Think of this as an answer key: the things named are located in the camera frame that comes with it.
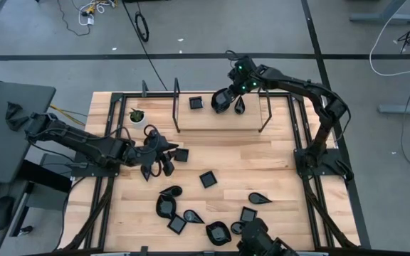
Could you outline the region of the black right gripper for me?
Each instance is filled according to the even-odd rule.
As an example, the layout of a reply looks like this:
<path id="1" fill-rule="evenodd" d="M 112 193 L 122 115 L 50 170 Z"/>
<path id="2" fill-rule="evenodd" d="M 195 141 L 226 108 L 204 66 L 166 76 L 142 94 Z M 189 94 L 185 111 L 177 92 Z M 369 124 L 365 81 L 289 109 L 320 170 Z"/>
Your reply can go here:
<path id="1" fill-rule="evenodd" d="M 241 99 L 247 92 L 259 88 L 262 85 L 261 80 L 256 73 L 256 64 L 248 56 L 243 56 L 234 63 L 234 67 L 241 69 L 240 83 L 232 84 L 225 91 L 227 103 L 232 103 L 236 98 Z"/>

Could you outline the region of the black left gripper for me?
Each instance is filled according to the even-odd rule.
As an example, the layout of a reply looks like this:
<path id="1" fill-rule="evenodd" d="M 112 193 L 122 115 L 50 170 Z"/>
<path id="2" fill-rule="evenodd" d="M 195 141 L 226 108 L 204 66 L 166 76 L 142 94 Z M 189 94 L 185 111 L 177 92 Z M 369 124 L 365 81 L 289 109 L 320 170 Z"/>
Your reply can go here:
<path id="1" fill-rule="evenodd" d="M 177 155 L 177 151 L 173 149 L 179 145 L 169 143 L 154 125 L 148 124 L 144 128 L 144 134 L 146 137 L 143 146 L 135 146 L 135 141 L 130 138 L 130 167 L 151 166 L 164 151 L 168 151 L 166 153 L 168 161 Z"/>

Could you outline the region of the black teardrop mini plate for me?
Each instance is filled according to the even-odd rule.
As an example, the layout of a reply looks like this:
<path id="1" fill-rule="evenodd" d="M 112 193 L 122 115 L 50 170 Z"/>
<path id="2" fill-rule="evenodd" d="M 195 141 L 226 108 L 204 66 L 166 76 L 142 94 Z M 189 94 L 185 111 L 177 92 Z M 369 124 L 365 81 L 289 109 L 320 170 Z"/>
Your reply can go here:
<path id="1" fill-rule="evenodd" d="M 164 196 L 178 197 L 183 193 L 183 189 L 180 186 L 170 186 L 159 193 Z"/>
<path id="2" fill-rule="evenodd" d="M 266 204 L 266 203 L 272 203 L 272 200 L 269 198 L 265 197 L 263 194 L 252 192 L 248 195 L 248 200 L 252 204 L 260 205 L 260 204 Z"/>
<path id="3" fill-rule="evenodd" d="M 239 96 L 234 105 L 234 111 L 236 114 L 243 114 L 245 110 L 246 110 L 246 106 L 243 101 L 243 98 L 242 96 Z"/>
<path id="4" fill-rule="evenodd" d="M 186 210 L 183 213 L 183 218 L 188 223 L 204 224 L 204 221 L 194 210 Z"/>

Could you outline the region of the black square mini plate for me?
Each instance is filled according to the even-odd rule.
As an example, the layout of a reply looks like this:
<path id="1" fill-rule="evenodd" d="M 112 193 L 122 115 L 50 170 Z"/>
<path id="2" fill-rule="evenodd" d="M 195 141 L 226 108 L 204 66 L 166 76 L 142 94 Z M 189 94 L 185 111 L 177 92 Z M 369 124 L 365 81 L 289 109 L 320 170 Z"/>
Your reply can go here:
<path id="1" fill-rule="evenodd" d="M 180 161 L 180 162 L 187 162 L 188 161 L 188 156 L 189 156 L 189 150 L 188 149 L 177 148 L 175 150 L 174 160 L 175 161 Z"/>
<path id="2" fill-rule="evenodd" d="M 167 225 L 167 227 L 177 235 L 180 235 L 186 226 L 187 222 L 182 217 L 175 215 Z"/>
<path id="3" fill-rule="evenodd" d="M 217 183 L 213 171 L 207 171 L 206 173 L 200 175 L 199 178 L 204 188 L 208 188 Z"/>
<path id="4" fill-rule="evenodd" d="M 190 97 L 189 106 L 191 110 L 197 110 L 204 107 L 204 103 L 201 96 Z"/>
<path id="5" fill-rule="evenodd" d="M 257 214 L 258 214 L 257 210 L 244 206 L 241 211 L 240 221 L 241 222 L 251 222 L 256 219 Z"/>

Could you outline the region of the black rounded mini plate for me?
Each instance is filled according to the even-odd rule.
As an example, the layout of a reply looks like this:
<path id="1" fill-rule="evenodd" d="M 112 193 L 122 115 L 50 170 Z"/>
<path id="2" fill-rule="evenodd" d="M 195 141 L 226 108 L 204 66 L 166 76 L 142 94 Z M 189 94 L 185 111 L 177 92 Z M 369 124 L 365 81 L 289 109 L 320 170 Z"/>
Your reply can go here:
<path id="1" fill-rule="evenodd" d="M 230 230 L 221 221 L 213 222 L 206 226 L 206 234 L 211 243 L 215 246 L 222 246 L 231 242 Z"/>
<path id="2" fill-rule="evenodd" d="M 161 194 L 156 203 L 156 213 L 161 218 L 172 219 L 176 214 L 177 203 L 171 196 Z"/>
<path id="3" fill-rule="evenodd" d="M 240 235 L 245 228 L 245 223 L 242 221 L 236 221 L 231 224 L 231 232 L 235 235 Z"/>
<path id="4" fill-rule="evenodd" d="M 216 91 L 211 98 L 211 106 L 216 114 L 226 111 L 231 103 L 226 102 L 225 91 L 227 88 Z"/>

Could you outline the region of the wooden riser with black legs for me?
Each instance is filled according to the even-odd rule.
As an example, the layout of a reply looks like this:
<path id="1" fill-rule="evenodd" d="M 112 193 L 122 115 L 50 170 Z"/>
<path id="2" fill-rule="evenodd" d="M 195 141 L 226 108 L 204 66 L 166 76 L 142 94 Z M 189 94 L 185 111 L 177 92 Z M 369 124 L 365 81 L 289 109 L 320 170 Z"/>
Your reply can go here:
<path id="1" fill-rule="evenodd" d="M 233 110 L 234 103 L 221 114 L 216 114 L 211 108 L 212 91 L 183 91 L 180 90 L 179 81 L 174 80 L 172 119 L 177 132 L 181 131 L 248 131 L 262 132 L 269 123 L 272 112 L 263 119 L 261 99 L 266 98 L 267 107 L 271 109 L 270 94 L 267 92 L 251 92 L 243 96 L 246 110 L 243 114 L 236 114 Z M 191 110 L 189 98 L 201 96 L 204 107 Z"/>

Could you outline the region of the small succulent in white pot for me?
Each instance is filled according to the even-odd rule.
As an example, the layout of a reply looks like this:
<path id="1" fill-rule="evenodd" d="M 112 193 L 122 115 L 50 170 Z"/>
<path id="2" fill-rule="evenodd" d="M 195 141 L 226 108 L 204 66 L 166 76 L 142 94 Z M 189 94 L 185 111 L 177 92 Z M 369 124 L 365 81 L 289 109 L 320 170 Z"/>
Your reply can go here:
<path id="1" fill-rule="evenodd" d="M 129 119 L 134 129 L 144 129 L 147 126 L 147 118 L 143 110 L 132 108 Z"/>

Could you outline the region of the black desk base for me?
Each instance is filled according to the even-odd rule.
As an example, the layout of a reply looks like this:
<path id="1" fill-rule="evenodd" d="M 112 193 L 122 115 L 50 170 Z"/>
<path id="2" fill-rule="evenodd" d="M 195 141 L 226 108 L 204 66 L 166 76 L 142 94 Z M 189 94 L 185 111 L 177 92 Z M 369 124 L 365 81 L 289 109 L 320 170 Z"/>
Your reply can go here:
<path id="1" fill-rule="evenodd" d="M 32 225 L 24 225 L 27 213 L 32 208 L 62 211 L 63 204 L 72 187 L 70 161 L 60 156 L 44 154 L 39 164 L 23 163 L 21 176 L 27 185 L 18 205 L 21 210 L 14 216 L 14 225 L 9 228 L 9 236 L 25 235 L 33 230 Z"/>

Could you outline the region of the black crumpled cloth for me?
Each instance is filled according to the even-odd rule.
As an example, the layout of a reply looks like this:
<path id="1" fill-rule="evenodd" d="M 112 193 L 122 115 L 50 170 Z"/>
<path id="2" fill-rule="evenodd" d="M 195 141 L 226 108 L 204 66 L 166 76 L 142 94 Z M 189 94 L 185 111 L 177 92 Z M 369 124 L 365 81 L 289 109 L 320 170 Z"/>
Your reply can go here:
<path id="1" fill-rule="evenodd" d="M 21 105 L 12 102 L 7 102 L 5 120 L 9 129 L 14 132 L 20 130 L 20 128 L 22 128 L 22 126 L 24 126 L 25 123 L 29 121 L 28 116 L 16 117 L 16 115 L 22 110 L 23 107 Z"/>

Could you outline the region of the dark grey desk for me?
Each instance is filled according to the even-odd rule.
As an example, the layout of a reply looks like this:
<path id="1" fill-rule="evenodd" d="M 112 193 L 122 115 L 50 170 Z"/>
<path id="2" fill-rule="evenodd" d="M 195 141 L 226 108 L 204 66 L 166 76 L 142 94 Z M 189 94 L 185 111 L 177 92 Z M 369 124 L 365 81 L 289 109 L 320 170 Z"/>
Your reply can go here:
<path id="1" fill-rule="evenodd" d="M 46 112 L 55 93 L 54 87 L 0 82 L 0 183 L 15 179 L 29 148 L 24 131 L 14 132 L 6 124 L 7 102 L 23 107 L 16 117 L 29 116 L 33 112 Z"/>

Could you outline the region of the black computer mouse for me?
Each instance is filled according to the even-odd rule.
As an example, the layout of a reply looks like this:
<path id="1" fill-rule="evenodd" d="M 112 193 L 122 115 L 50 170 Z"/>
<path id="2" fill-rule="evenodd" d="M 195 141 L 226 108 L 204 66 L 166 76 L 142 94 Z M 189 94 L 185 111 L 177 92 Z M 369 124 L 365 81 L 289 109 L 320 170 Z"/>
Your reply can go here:
<path id="1" fill-rule="evenodd" d="M 11 196 L 3 196 L 0 198 L 0 230 L 10 225 L 14 202 L 15 198 Z"/>

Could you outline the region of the black aluminium rig frame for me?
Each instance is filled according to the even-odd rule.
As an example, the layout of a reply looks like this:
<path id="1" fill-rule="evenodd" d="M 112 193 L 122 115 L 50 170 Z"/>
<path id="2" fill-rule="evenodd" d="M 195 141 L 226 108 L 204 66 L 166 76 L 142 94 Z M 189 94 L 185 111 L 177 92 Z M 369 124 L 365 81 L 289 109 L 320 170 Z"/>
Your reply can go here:
<path id="1" fill-rule="evenodd" d="M 96 92 L 85 129 L 60 132 L 89 163 L 73 171 L 64 252 L 237 253 L 236 221 L 262 221 L 295 250 L 322 249 L 327 232 L 340 247 L 357 246 L 330 138 L 310 139 L 319 128 L 311 102 L 254 92 L 243 114 L 218 114 L 210 92 L 198 110 L 192 96 Z"/>

